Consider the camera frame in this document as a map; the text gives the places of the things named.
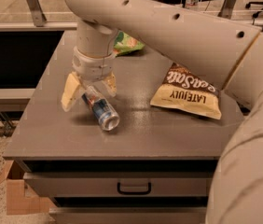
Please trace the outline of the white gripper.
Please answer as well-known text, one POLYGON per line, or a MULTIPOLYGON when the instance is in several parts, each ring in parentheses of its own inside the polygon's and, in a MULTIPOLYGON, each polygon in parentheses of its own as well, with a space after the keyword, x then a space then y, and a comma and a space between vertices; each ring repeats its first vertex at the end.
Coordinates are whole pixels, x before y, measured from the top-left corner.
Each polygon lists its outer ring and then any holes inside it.
POLYGON ((74 106, 79 96, 81 90, 79 76, 88 82, 102 81, 112 97, 117 95, 116 77, 113 73, 114 59, 114 53, 103 58, 92 58, 82 54, 77 47, 74 47, 72 64, 75 72, 68 75, 61 99, 62 109, 65 112, 74 106))

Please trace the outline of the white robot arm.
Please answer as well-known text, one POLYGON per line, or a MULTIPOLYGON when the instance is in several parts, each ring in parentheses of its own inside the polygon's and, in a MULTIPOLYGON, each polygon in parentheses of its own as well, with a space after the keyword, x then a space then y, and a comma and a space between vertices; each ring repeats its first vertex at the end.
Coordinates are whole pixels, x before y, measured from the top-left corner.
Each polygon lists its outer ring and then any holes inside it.
POLYGON ((263 224, 263 30, 152 0, 64 0, 78 17, 74 68, 115 90, 112 42, 123 31, 250 111, 223 151, 205 224, 263 224))

